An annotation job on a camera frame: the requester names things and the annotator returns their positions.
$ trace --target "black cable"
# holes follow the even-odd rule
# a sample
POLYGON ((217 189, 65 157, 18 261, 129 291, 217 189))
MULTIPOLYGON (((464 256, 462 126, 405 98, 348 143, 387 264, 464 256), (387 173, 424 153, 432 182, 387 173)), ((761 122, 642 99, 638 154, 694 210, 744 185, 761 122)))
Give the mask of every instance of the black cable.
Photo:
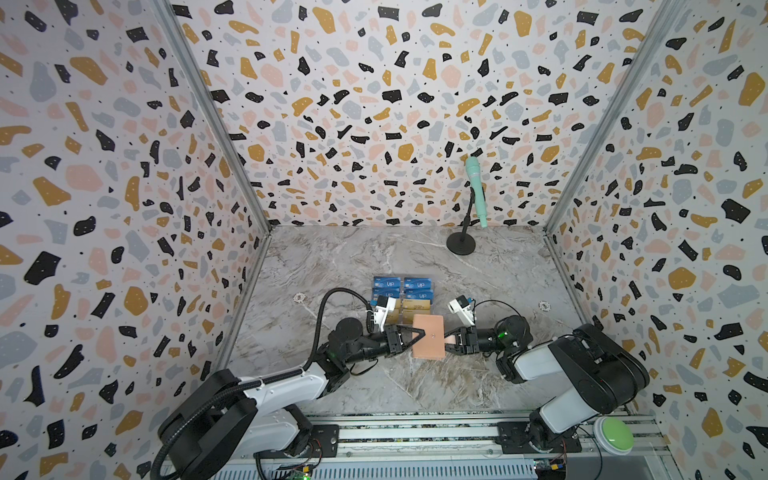
POLYGON ((302 367, 305 371, 312 365, 312 363, 315 361, 315 356, 317 354, 317 346, 320 343, 320 327, 323 325, 323 311, 326 309, 326 302, 328 301, 328 298, 337 292, 344 292, 348 293, 352 296, 356 296, 360 301, 366 306, 366 310, 368 310, 367 316, 373 316, 373 308, 371 307, 371 304, 366 300, 362 295, 357 293, 354 290, 350 290, 348 288, 344 288, 342 286, 338 286, 336 288, 332 288, 331 290, 328 290, 326 294, 323 296, 323 299, 320 300, 320 307, 317 309, 317 323, 315 324, 315 338, 312 342, 312 350, 310 351, 310 357, 307 359, 306 363, 304 364, 304 367, 302 367))
POLYGON ((592 437, 594 446, 596 449, 598 449, 598 453, 600 454, 600 468, 598 469, 598 474, 594 476, 594 480, 598 480, 598 478, 600 478, 600 474, 603 472, 603 452, 600 451, 600 444, 598 443, 598 439, 594 435, 589 435, 589 432, 584 430, 581 425, 576 425, 576 428, 581 429, 582 432, 586 433, 587 437, 592 437))
POLYGON ((356 363, 353 363, 353 364, 352 364, 352 366, 350 366, 350 367, 349 367, 349 374, 350 374, 351 376, 361 376, 361 375, 362 375, 362 374, 364 374, 364 373, 368 373, 368 372, 370 372, 370 371, 371 371, 371 369, 372 369, 373 367, 377 366, 378 364, 379 364, 379 357, 376 357, 376 362, 375 362, 373 365, 371 365, 370 367, 368 367, 367 369, 363 370, 363 371, 362 371, 362 372, 360 372, 360 373, 354 373, 352 370, 355 368, 355 365, 357 365, 357 364, 356 364, 356 363))
POLYGON ((179 472, 173 472, 170 475, 162 476, 160 475, 160 469, 163 466, 163 460, 165 460, 165 457, 168 456, 168 452, 170 452, 170 449, 173 448, 174 443, 176 443, 179 437, 181 437, 181 434, 184 432, 184 430, 187 429, 189 425, 192 424, 192 422, 199 419, 200 416, 207 412, 212 406, 218 404, 222 400, 229 398, 232 395, 236 395, 237 393, 244 392, 245 390, 255 389, 261 385, 261 380, 253 380, 252 382, 231 386, 230 388, 222 390, 216 395, 210 397, 205 403, 203 403, 203 405, 192 412, 192 414, 186 420, 184 420, 184 423, 182 423, 181 426, 176 429, 176 431, 173 432, 170 437, 168 437, 168 440, 166 440, 160 447, 160 450, 157 452, 157 455, 154 457, 154 461, 152 462, 152 467, 150 469, 150 479, 176 480, 176 478, 179 478, 179 472))

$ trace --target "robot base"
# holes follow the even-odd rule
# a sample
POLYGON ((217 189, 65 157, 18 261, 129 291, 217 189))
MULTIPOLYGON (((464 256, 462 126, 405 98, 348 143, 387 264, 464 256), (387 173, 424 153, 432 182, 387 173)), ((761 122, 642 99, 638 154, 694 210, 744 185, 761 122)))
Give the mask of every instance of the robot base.
MULTIPOLYGON (((496 443, 502 446, 502 452, 505 455, 542 453, 541 449, 535 449, 530 443, 531 433, 528 431, 528 422, 499 422, 496 425, 498 426, 496 443)), ((556 442, 552 442, 551 449, 546 450, 550 453, 561 453, 563 451, 561 440, 565 440, 565 448, 568 453, 579 453, 581 451, 581 443, 578 439, 574 439, 573 435, 563 435, 556 442)))

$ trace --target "enclosure wall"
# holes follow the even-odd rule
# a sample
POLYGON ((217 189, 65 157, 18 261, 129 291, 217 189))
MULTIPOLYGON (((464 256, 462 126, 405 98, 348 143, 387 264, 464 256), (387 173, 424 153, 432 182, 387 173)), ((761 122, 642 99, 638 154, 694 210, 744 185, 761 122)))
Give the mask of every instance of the enclosure wall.
POLYGON ((765 476, 766 23, 765 2, 688 2, 551 226, 687 478, 765 476))
POLYGON ((143 478, 256 262, 237 164, 147 8, 0 8, 2 478, 143 478))

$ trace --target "black round base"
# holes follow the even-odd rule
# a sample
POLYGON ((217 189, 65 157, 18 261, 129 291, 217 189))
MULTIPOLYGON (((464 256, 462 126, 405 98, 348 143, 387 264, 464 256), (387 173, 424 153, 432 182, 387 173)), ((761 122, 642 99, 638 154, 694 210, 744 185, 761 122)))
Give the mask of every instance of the black round base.
POLYGON ((464 233, 464 241, 462 241, 462 233, 455 232, 448 235, 445 246, 456 255, 469 255, 475 251, 475 239, 469 233, 464 233))

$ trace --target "microphone stand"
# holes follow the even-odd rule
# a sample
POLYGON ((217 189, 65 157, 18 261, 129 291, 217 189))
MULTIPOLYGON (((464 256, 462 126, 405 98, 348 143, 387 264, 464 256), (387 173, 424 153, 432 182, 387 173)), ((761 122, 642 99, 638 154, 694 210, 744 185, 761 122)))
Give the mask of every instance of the microphone stand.
POLYGON ((467 214, 464 216, 464 221, 462 222, 462 231, 451 233, 448 235, 448 239, 445 242, 445 246, 448 247, 448 250, 451 250, 456 255, 469 255, 475 251, 475 239, 472 238, 472 235, 467 233, 467 227, 469 227, 469 224, 472 222, 471 214, 472 205, 475 203, 475 190, 470 187, 469 192, 469 207, 467 208, 467 214))

